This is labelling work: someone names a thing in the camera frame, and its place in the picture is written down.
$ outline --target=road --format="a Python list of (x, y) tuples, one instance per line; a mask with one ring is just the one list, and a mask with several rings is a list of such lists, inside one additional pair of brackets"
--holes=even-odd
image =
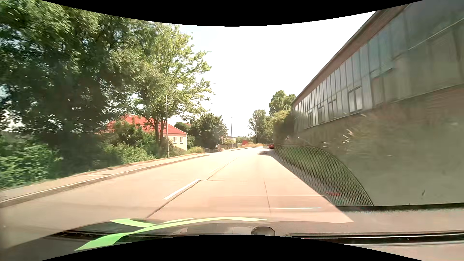
[(352, 222), (267, 148), (212, 153), (20, 203), (1, 212), (5, 247), (118, 218), (269, 216)]

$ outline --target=curb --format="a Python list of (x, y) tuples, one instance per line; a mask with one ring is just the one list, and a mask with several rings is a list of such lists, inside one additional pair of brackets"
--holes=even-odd
[[(191, 155), (196, 155), (196, 154), (204, 154), (204, 153), (192, 153), (192, 154), (174, 156), (174, 157), (169, 157), (169, 158), (170, 159), (171, 158), (179, 158), (179, 157), (191, 156)], [(122, 168), (122, 167), (135, 166), (135, 165), (138, 165), (140, 163), (156, 162), (156, 161), (165, 160), (165, 159), (167, 159), (167, 158), (158, 158), (158, 159), (152, 159), (152, 160), (146, 160), (146, 161), (132, 162), (132, 163), (128, 163), (128, 164), (111, 166), (111, 167), (107, 167), (107, 168), (104, 168), (104, 169), (82, 172), (82, 173), (79, 173), (79, 174), (74, 174), (72, 176), (81, 176), (81, 175), (88, 175), (88, 174), (98, 173), (98, 172), (107, 171), (107, 170), (116, 170), (116, 169), (119, 169), (119, 168)]]
[(64, 185), (64, 186), (60, 186), (60, 187), (56, 187), (56, 188), (52, 188), (52, 189), (37, 191), (37, 192), (29, 193), (29, 194), (26, 194), (26, 195), (5, 199), (5, 200), (0, 201), (0, 209), (8, 207), (8, 206), (13, 206), (13, 205), (16, 205), (16, 204), (19, 204), (19, 203), (23, 203), (23, 202), (26, 202), (26, 201), (30, 201), (30, 200), (33, 200), (33, 199), (41, 198), (41, 197), (44, 197), (44, 196), (49, 196), (49, 195), (57, 194), (57, 193), (60, 193), (60, 192), (68, 191), (68, 190), (75, 189), (75, 188), (78, 188), (78, 187), (81, 187), (81, 186), (94, 184), (94, 183), (104, 181), (104, 180), (107, 180), (107, 179), (112, 179), (112, 178), (115, 178), (115, 177), (125, 176), (125, 175), (129, 175), (129, 174), (137, 173), (137, 172), (140, 172), (140, 171), (144, 171), (144, 170), (154, 169), (154, 168), (157, 168), (157, 167), (170, 165), (170, 164), (174, 164), (174, 163), (177, 163), (177, 162), (186, 161), (186, 160), (189, 160), (189, 159), (206, 157), (206, 156), (209, 156), (209, 155), (210, 154), (205, 154), (205, 155), (198, 156), (198, 157), (191, 157), (191, 158), (181, 159), (181, 160), (177, 160), (177, 161), (161, 163), (161, 164), (158, 164), (158, 165), (143, 167), (143, 168), (139, 168), (139, 169), (135, 169), (135, 170), (123, 171), (123, 172), (111, 174), (111, 175), (108, 175), (108, 176), (97, 177), (97, 178), (93, 178), (93, 179), (90, 179), (90, 180), (85, 180), (85, 181), (72, 183), (72, 184), (68, 184), (68, 185)]
[(238, 149), (232, 149), (230, 151), (233, 151), (233, 150), (244, 150), (244, 149), (251, 149), (251, 148), (263, 148), (263, 147), (267, 147), (267, 146), (258, 146), (258, 147), (246, 147), (246, 148), (238, 148)]

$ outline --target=roof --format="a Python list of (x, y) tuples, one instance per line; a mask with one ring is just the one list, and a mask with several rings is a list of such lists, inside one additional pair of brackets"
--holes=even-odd
[[(127, 115), (127, 116), (124, 116), (122, 118), (123, 120), (127, 121), (128, 123), (132, 124), (132, 121), (134, 121), (134, 123), (137, 125), (139, 124), (140, 126), (142, 126), (142, 129), (144, 131), (154, 131), (155, 129), (151, 126), (144, 126), (145, 123), (147, 122), (147, 119), (144, 118), (144, 117), (140, 117), (138, 115)], [(113, 124), (115, 123), (116, 121), (112, 121), (110, 123), (108, 123), (108, 128), (110, 130), (112, 130), (112, 127), (113, 127)], [(163, 130), (163, 134), (166, 133), (166, 127), (164, 127), (164, 130)], [(187, 133), (186, 132), (183, 132), (179, 129), (177, 129), (176, 127), (172, 126), (171, 124), (168, 123), (168, 135), (170, 134), (181, 134), (181, 135), (186, 135)]]
[(342, 65), (351, 55), (358, 51), (378, 33), (388, 22), (396, 17), (408, 4), (376, 11), (359, 30), (346, 42), (346, 44), (330, 59), (330, 61), (317, 73), (317, 75), (306, 85), (300, 94), (292, 101), (297, 104), (315, 89), (336, 68)]

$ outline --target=white sky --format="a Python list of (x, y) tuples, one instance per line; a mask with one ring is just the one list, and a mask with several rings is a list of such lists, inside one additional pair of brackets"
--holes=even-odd
[(278, 90), (298, 95), (373, 13), (277, 26), (182, 25), (193, 36), (194, 51), (210, 51), (205, 60), (212, 68), (203, 76), (215, 95), (203, 106), (222, 115), (229, 135), (234, 116), (232, 134), (246, 136), (255, 110), (269, 113)]

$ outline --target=red roof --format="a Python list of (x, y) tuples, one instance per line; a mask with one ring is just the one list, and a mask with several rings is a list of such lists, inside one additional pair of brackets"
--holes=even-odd
[[(127, 121), (128, 123), (132, 124), (132, 120), (134, 120), (134, 123), (135, 124), (140, 124), (140, 126), (142, 126), (142, 129), (144, 131), (154, 131), (155, 129), (151, 126), (144, 126), (144, 124), (147, 122), (147, 120), (144, 118), (144, 117), (140, 117), (140, 116), (137, 116), (137, 115), (128, 115), (128, 116), (125, 116), (123, 118), (125, 121)], [(115, 123), (116, 121), (112, 121), (110, 123), (108, 123), (108, 129), (110, 130), (113, 130), (113, 124)], [(163, 135), (166, 134), (166, 126), (164, 126), (164, 130), (163, 130)], [(172, 126), (171, 124), (168, 124), (168, 134), (182, 134), (182, 135), (185, 135), (187, 134), (186, 132), (183, 132), (179, 129), (177, 129), (176, 127)]]

